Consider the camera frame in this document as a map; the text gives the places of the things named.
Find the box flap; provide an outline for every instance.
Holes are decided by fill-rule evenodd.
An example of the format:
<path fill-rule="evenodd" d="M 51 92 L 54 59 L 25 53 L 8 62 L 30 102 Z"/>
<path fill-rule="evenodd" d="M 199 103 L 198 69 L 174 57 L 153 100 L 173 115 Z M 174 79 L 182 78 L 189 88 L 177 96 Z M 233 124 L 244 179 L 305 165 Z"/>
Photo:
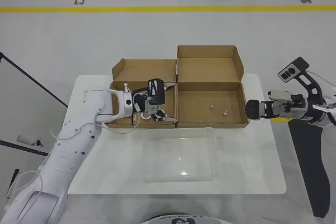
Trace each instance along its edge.
<path fill-rule="evenodd" d="M 121 59 L 112 68 L 114 82 L 148 82 L 154 78 L 175 82 L 175 74 L 175 59 Z"/>
<path fill-rule="evenodd" d="M 178 46 L 178 82 L 240 82 L 244 67 L 235 46 Z"/>

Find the cardboard box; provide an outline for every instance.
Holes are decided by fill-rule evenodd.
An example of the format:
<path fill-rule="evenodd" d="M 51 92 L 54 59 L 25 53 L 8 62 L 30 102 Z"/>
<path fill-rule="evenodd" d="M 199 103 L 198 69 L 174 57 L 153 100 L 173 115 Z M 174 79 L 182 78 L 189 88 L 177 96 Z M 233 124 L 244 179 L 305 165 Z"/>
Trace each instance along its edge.
<path fill-rule="evenodd" d="M 178 46 L 177 55 L 178 128 L 249 124 L 241 84 L 244 66 L 235 46 Z"/>
<path fill-rule="evenodd" d="M 160 78 L 165 82 L 175 82 L 176 78 L 176 60 L 148 60 L 148 59 L 121 59 L 121 61 L 112 68 L 113 82 L 110 86 L 113 90 L 123 90 L 124 83 L 128 83 L 131 90 L 148 87 L 148 80 Z M 160 105 L 160 108 L 171 117 L 176 118 L 177 104 L 176 87 L 169 88 L 165 92 L 166 103 Z M 112 94 L 113 114 L 117 114 L 117 97 Z M 132 118 L 117 119 L 108 124 L 112 128 L 131 128 Z M 174 122 L 155 122 L 154 120 L 141 119 L 137 128 L 175 128 Z"/>

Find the white platform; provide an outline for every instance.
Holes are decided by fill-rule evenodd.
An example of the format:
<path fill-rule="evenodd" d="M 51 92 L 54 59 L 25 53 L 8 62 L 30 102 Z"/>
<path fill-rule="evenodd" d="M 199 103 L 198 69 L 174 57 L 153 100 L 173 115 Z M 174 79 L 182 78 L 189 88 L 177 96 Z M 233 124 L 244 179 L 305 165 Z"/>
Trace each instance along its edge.
<path fill-rule="evenodd" d="M 80 76 L 67 114 L 78 114 L 86 87 L 106 85 L 110 76 Z M 247 100 L 264 100 L 258 76 L 245 74 Z M 102 132 L 78 171 L 69 194 L 283 194 L 286 184 L 269 120 L 244 129 L 216 129 L 220 174 L 213 181 L 146 183 L 142 179 L 142 134 Z"/>

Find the clear plastic tray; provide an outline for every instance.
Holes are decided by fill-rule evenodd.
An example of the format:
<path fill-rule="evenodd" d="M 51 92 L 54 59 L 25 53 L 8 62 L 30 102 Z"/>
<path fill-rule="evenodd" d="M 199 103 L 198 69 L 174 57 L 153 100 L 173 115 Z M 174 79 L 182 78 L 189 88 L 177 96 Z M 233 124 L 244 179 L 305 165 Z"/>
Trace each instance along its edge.
<path fill-rule="evenodd" d="M 215 149 L 213 128 L 145 130 L 144 181 L 213 180 Z"/>

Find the gray floor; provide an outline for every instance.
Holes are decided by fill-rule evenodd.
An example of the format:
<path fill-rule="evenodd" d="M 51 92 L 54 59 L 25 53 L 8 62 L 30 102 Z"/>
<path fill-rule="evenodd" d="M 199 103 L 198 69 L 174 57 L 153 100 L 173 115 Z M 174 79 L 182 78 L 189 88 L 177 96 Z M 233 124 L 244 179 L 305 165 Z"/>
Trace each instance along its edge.
<path fill-rule="evenodd" d="M 287 185 L 283 195 L 70 195 L 60 224 L 141 223 L 167 212 L 235 224 L 315 224 L 288 125 L 272 123 Z"/>

